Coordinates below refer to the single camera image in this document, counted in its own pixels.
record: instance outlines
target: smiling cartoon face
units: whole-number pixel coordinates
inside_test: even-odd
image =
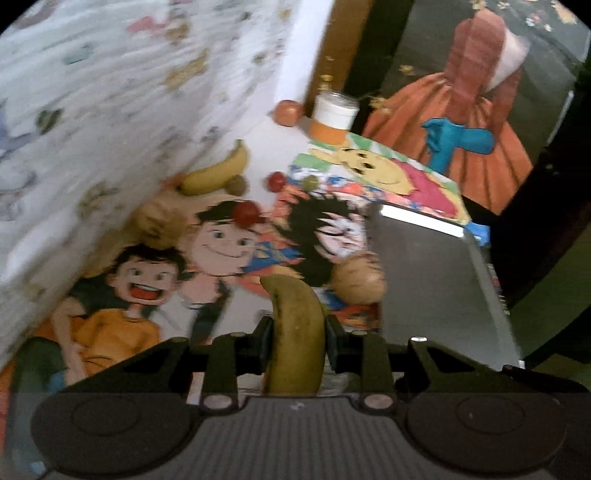
[[[327,218],[321,219],[325,225],[316,230],[320,241],[318,253],[327,259],[346,257],[351,252],[365,246],[363,217],[351,213],[348,217],[332,212],[324,212]]]
[[[231,221],[204,222],[190,248],[190,256],[205,273],[215,277],[237,275],[248,265],[258,234]]]
[[[176,289],[177,279],[174,263],[151,262],[139,257],[130,258],[107,278],[120,299],[141,305],[165,303]]]
[[[404,170],[382,155],[368,150],[343,147],[333,156],[334,163],[344,166],[366,183],[381,190],[408,195],[414,190]]]

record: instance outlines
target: gray rectangular device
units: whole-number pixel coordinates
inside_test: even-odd
[[[482,253],[466,229],[375,202],[368,248],[385,271],[382,335],[405,344],[423,336],[494,369],[518,365],[519,349]]]

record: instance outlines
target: illustrated woman in orange dress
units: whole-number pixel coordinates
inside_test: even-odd
[[[479,11],[456,27],[445,71],[386,100],[363,136],[446,175],[462,195],[500,214],[532,169],[506,121],[529,49],[501,17]]]

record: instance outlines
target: orange skirt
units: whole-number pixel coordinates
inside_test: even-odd
[[[443,73],[419,79],[369,116],[363,136],[427,165],[431,155],[422,124],[445,116],[451,92]],[[478,97],[467,127],[487,128],[491,107],[490,101]],[[457,148],[445,175],[457,183],[462,195],[499,215],[531,169],[529,155],[505,122],[492,153],[479,155]]]

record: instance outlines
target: yellow banana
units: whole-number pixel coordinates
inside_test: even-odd
[[[219,190],[232,177],[240,175],[247,163],[248,149],[242,140],[236,140],[236,147],[225,160],[188,174],[180,186],[180,192],[184,195],[202,195]]]
[[[316,395],[324,371],[324,313],[314,291],[288,275],[261,277],[273,302],[273,347],[266,395]]]

